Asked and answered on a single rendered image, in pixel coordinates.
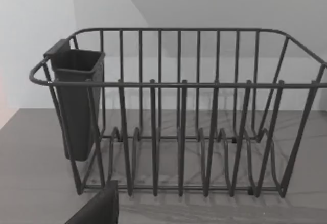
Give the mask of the dark grey cutlery holder cup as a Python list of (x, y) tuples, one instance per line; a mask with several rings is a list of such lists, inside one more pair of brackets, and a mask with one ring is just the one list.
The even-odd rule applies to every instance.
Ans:
[[(50, 57), (55, 80), (85, 82), (104, 80), (104, 57), (99, 51), (71, 49), (65, 39), (57, 41), (44, 53)], [(73, 159), (86, 161), (93, 141), (87, 89), (81, 86), (63, 86), (62, 101), (68, 125), (68, 136), (73, 149)]]

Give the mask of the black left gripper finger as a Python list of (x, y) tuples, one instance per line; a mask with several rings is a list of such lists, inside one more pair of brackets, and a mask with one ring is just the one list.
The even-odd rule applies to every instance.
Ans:
[(108, 181), (103, 189), (93, 196), (65, 224), (118, 224), (118, 182)]

